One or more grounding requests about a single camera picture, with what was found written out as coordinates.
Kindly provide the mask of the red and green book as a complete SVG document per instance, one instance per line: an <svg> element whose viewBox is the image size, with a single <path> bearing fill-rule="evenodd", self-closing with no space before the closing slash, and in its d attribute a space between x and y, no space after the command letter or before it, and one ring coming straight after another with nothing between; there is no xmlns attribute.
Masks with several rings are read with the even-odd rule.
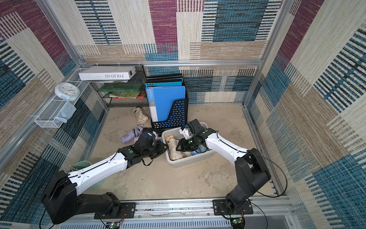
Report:
<svg viewBox="0 0 366 229"><path fill-rule="evenodd" d="M109 93L109 97L116 99L143 99L145 92L112 92Z"/></svg>

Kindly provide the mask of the mint green umbrella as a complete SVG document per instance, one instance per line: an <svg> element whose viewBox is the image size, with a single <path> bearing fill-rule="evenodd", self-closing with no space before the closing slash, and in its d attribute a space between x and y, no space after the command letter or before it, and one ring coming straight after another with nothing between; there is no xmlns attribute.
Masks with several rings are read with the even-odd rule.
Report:
<svg viewBox="0 0 366 229"><path fill-rule="evenodd" d="M208 148L205 147L204 145L199 145L198 149L200 149L202 151L202 153L205 153L208 150Z"/></svg>

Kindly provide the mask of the lilac umbrella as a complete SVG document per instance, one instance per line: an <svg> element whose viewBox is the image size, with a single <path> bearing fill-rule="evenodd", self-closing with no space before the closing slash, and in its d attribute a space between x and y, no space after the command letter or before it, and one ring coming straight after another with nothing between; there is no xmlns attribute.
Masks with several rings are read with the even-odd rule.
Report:
<svg viewBox="0 0 366 229"><path fill-rule="evenodd" d="M141 133L143 132L144 125L139 124L136 128L130 130L128 133L126 133L124 136L121 137L121 142L124 144L127 144L131 141L133 141L136 137L139 137Z"/></svg>

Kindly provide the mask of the light blue umbrella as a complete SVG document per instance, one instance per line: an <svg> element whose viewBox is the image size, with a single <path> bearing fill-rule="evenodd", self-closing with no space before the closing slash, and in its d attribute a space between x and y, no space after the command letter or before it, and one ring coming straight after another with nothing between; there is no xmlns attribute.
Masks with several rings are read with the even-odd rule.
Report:
<svg viewBox="0 0 366 229"><path fill-rule="evenodd" d="M198 154L201 154L202 151L200 149L197 149L195 151L192 151L191 154L194 156L194 155L198 155Z"/></svg>

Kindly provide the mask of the cream umbrella at back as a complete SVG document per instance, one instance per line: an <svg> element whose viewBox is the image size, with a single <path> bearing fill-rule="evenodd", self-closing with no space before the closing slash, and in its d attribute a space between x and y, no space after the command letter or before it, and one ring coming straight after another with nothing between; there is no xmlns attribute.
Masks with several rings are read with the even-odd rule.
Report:
<svg viewBox="0 0 366 229"><path fill-rule="evenodd" d="M133 112L138 123L143 124L148 121L148 116L144 113L141 107L136 107Z"/></svg>

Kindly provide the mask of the black mesh file holder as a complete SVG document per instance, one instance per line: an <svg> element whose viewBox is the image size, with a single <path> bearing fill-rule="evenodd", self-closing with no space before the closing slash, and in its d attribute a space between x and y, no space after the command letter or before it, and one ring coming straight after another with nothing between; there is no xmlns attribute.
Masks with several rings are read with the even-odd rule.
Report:
<svg viewBox="0 0 366 229"><path fill-rule="evenodd" d="M172 104L168 119L161 122L153 122L151 125L153 128L158 129L170 129L186 125L188 114L188 99L175 100Z"/></svg>

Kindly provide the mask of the white FOLIO-02 box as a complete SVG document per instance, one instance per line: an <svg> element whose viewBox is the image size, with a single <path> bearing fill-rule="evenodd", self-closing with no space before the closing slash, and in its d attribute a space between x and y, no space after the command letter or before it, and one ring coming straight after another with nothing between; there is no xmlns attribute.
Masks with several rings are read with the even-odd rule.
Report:
<svg viewBox="0 0 366 229"><path fill-rule="evenodd" d="M134 66L92 66L79 73L82 81L130 80L136 74Z"/></svg>

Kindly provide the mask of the beige umbrella wooden handle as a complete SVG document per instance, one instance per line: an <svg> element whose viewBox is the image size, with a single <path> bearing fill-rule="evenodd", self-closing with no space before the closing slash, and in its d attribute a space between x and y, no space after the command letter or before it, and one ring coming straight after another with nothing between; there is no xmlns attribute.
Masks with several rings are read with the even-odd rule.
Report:
<svg viewBox="0 0 366 229"><path fill-rule="evenodd" d="M171 161L179 160L185 157L182 152L176 150L178 141L173 135L169 135L165 139L169 147L169 158Z"/></svg>

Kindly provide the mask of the green book on shelf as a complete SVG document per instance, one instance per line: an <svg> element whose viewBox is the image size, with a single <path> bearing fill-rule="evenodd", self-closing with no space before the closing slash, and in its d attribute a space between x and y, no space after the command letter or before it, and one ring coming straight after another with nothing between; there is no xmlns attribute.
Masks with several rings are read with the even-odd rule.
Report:
<svg viewBox="0 0 366 229"><path fill-rule="evenodd" d="M142 84L139 83L112 83L112 84L105 84L101 88L99 88L99 92L118 92L118 93L125 93L125 92L139 92L143 88Z"/></svg>

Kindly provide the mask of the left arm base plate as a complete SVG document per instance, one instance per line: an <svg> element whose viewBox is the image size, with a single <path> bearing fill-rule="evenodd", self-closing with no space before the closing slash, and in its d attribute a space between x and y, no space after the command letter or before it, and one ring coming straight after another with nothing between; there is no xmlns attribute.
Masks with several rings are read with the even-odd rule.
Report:
<svg viewBox="0 0 366 229"><path fill-rule="evenodd" d="M94 219L132 219L134 217L136 202L120 202L106 213L95 213Z"/></svg>

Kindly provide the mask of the blue clip file folder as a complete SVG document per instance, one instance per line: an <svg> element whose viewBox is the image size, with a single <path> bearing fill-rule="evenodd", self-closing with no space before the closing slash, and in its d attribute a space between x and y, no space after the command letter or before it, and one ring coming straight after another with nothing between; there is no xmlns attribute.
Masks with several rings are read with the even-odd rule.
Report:
<svg viewBox="0 0 366 229"><path fill-rule="evenodd" d="M173 102L186 97L185 86L148 87L146 93L153 122L167 120Z"/></svg>

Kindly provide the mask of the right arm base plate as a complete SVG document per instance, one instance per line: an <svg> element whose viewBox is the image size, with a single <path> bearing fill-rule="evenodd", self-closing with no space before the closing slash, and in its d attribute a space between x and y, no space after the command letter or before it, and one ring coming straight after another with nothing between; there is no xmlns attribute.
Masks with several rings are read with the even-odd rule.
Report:
<svg viewBox="0 0 366 229"><path fill-rule="evenodd" d="M226 199L213 199L213 212L216 216L246 215L253 214L253 208L250 200L245 200L236 209L234 205Z"/></svg>

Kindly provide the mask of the light blue cloth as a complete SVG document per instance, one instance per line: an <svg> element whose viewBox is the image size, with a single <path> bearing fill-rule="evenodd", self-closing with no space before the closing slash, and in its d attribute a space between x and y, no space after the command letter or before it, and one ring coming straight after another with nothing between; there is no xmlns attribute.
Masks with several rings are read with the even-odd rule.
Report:
<svg viewBox="0 0 366 229"><path fill-rule="evenodd" d="M58 114L54 118L55 124L65 124L73 116L76 111L76 107L70 103L66 102L63 107L59 110Z"/></svg>

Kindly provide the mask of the white round clock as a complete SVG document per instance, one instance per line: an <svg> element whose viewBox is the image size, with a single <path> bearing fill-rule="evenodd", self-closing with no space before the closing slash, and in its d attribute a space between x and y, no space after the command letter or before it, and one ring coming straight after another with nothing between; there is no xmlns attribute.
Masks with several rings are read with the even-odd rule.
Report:
<svg viewBox="0 0 366 229"><path fill-rule="evenodd" d="M55 95L66 101L75 101L81 94L80 89L71 83L60 83L54 89Z"/></svg>

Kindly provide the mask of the pale pink umbrella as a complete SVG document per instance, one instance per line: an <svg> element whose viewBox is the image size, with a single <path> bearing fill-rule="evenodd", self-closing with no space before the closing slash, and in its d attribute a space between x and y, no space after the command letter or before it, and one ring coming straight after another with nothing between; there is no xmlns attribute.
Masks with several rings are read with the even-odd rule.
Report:
<svg viewBox="0 0 366 229"><path fill-rule="evenodd" d="M162 140L162 137L159 136L156 132L153 132L155 134L155 140Z"/></svg>

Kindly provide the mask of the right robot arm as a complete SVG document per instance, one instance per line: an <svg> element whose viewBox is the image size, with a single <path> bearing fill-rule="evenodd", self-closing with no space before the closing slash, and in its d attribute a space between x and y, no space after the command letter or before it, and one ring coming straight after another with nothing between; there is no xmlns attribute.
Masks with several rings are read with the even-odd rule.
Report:
<svg viewBox="0 0 366 229"><path fill-rule="evenodd" d="M204 146L227 159L235 166L237 185L229 192L225 200L225 208L234 213L256 192L271 180L269 169L260 152L239 147L224 139L218 131L204 128L195 119L179 129L184 138L180 139L177 151L190 152Z"/></svg>

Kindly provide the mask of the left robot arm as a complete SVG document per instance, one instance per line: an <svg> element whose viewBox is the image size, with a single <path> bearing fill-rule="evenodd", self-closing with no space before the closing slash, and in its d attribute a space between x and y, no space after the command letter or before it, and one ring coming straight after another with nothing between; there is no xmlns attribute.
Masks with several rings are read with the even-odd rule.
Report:
<svg viewBox="0 0 366 229"><path fill-rule="evenodd" d="M157 140L154 133L143 132L133 145L120 148L110 157L93 165L70 173L63 170L56 172L41 197L45 211L55 225L86 213L111 219L121 217L121 202L113 193L91 195L84 192L117 172L143 163L144 158L154 160L167 149L168 146Z"/></svg>

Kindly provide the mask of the teal file folder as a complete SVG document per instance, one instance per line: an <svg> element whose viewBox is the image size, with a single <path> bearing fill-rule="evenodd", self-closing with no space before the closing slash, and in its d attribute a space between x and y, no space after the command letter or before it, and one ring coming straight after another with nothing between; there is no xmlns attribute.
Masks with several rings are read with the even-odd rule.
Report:
<svg viewBox="0 0 366 229"><path fill-rule="evenodd" d="M146 87L163 87L163 86L183 86L183 78L172 78L172 79L160 79L160 80L147 80L145 83Z"/></svg>

